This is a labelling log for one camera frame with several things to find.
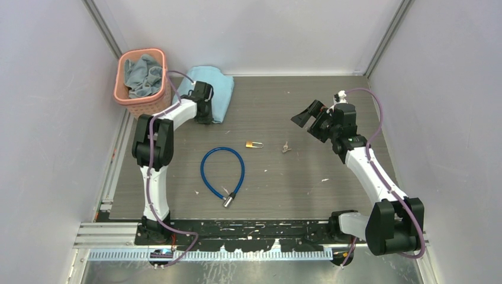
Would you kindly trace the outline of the small silver key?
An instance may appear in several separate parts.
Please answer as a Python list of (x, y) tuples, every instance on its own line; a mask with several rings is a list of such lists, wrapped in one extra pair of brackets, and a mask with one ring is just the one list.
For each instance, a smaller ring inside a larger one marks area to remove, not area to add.
[(288, 142), (286, 141), (285, 144), (282, 147), (282, 153), (287, 153), (288, 151), (292, 150), (292, 148), (289, 147)]

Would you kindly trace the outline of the small brass padlock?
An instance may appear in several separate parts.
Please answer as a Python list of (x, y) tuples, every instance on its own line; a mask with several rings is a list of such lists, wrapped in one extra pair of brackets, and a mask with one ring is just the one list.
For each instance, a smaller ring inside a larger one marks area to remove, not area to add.
[(245, 142), (245, 147), (250, 149), (262, 149), (263, 143), (255, 142), (255, 141), (247, 141)]

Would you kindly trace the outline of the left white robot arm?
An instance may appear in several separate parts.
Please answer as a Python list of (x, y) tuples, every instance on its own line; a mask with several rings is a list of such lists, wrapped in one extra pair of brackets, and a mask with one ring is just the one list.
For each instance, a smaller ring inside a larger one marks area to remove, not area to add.
[(143, 178), (145, 206), (137, 226), (136, 244), (166, 244), (171, 240), (166, 178), (174, 155), (174, 133), (189, 120), (212, 123), (213, 96), (209, 83), (196, 81), (194, 88), (174, 105), (139, 117), (131, 152)]

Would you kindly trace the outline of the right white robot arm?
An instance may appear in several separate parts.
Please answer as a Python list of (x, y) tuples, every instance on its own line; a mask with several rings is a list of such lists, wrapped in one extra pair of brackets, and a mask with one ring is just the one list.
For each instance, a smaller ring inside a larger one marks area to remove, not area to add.
[(307, 132), (322, 143), (332, 143), (333, 152), (357, 177), (373, 203), (368, 216), (354, 210), (333, 212), (329, 237), (336, 243), (358, 238), (376, 256), (421, 257), (425, 249), (424, 205), (419, 198), (408, 197), (389, 179), (368, 140), (358, 133), (355, 106), (339, 103), (327, 107), (315, 100), (291, 121), (303, 127), (310, 118), (314, 122)]

